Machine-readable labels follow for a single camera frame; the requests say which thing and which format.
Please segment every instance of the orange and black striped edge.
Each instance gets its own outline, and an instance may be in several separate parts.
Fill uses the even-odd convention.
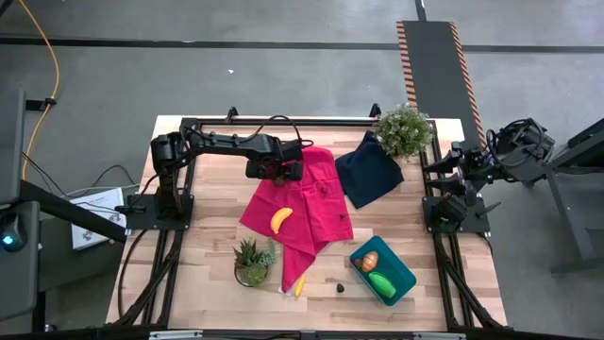
[[[472,114],[474,115],[474,122],[478,130],[478,137],[480,138],[480,146],[485,147],[487,141],[484,139],[484,130],[482,129],[482,121],[480,120],[480,114],[478,114],[478,106],[476,105],[476,98],[474,97],[474,90],[472,90],[472,82],[470,81],[470,75],[468,74],[468,68],[465,66],[465,57],[461,50],[460,36],[457,33],[455,24],[451,25],[451,33],[453,34],[453,41],[457,48],[457,56],[460,59],[461,72],[463,73],[463,81],[465,82],[465,89],[468,92],[468,99],[470,100],[470,107],[472,107]]]
[[[405,36],[405,27],[403,26],[402,21],[396,22],[396,35],[398,36],[400,59],[403,62],[403,77],[405,78],[405,92],[407,93],[407,102],[410,106],[417,108],[417,99],[415,97],[415,84],[413,83],[413,74],[411,73],[411,60],[409,59],[409,47],[407,46],[407,37]]]

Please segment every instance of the black ramp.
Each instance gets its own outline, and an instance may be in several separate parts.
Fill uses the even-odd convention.
[[[403,54],[408,49],[417,108],[430,118],[461,119],[465,140],[483,144],[478,109],[455,27],[445,22],[408,21],[402,26],[404,30],[399,22],[399,43]]]

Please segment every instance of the green leafy plant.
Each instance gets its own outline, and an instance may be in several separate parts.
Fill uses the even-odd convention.
[[[268,274],[268,267],[277,260],[275,242],[269,239],[268,250],[258,250],[256,240],[241,241],[240,248],[235,249],[235,275],[238,280],[250,286],[260,285]]]
[[[427,118],[414,107],[399,106],[381,116],[377,122],[377,139],[391,157],[416,156],[432,141]]]
[[[256,240],[252,242],[252,239],[243,240],[241,242],[240,250],[233,248],[235,251],[235,266],[237,267],[248,267],[252,264],[256,264],[260,259],[260,253],[256,249]]]
[[[244,276],[247,283],[256,287],[264,282],[266,274],[268,274],[268,267],[256,263],[245,269]]]

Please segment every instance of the green cucumber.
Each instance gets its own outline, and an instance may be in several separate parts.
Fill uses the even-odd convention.
[[[396,294],[396,288],[394,288],[393,283],[383,274],[372,272],[369,274],[369,281],[374,286],[374,289],[386,298],[391,298]]]

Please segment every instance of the orange cable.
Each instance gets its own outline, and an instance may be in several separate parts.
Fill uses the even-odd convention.
[[[34,25],[38,29],[38,32],[40,32],[40,35],[42,35],[42,38],[44,39],[46,46],[48,46],[48,51],[50,52],[50,56],[53,58],[53,62],[55,63],[55,72],[57,73],[57,76],[55,79],[55,88],[53,89],[53,93],[50,95],[51,99],[55,99],[55,95],[57,95],[57,89],[59,88],[59,80],[60,80],[59,63],[57,62],[57,57],[55,56],[55,51],[53,50],[53,46],[50,45],[50,42],[48,41],[48,39],[46,39],[46,35],[44,34],[44,31],[42,30],[42,28],[38,24],[38,21],[36,20],[34,15],[31,13],[29,8],[25,4],[25,1],[19,0],[19,2],[21,3],[21,6],[23,6],[23,9],[25,9],[25,11],[27,12],[27,15],[29,15],[29,18],[31,18],[31,21],[34,23]],[[52,105],[50,105],[50,104],[46,104],[46,109],[44,109],[44,113],[40,117],[40,120],[38,120],[38,124],[36,124],[36,127],[34,127],[34,131],[32,132],[31,138],[29,139],[29,144],[27,145],[27,151],[25,152],[25,154],[28,157],[29,157],[29,152],[31,151],[31,147],[34,145],[34,141],[36,140],[36,135],[38,134],[38,129],[40,128],[40,125],[42,124],[42,121],[44,120],[44,118],[46,118],[46,115],[48,115],[48,112],[50,111],[51,106]],[[29,164],[29,161],[27,161],[27,158],[25,158],[25,161],[23,163],[23,172],[22,172],[23,179],[26,178],[25,172],[27,170],[28,164]]]

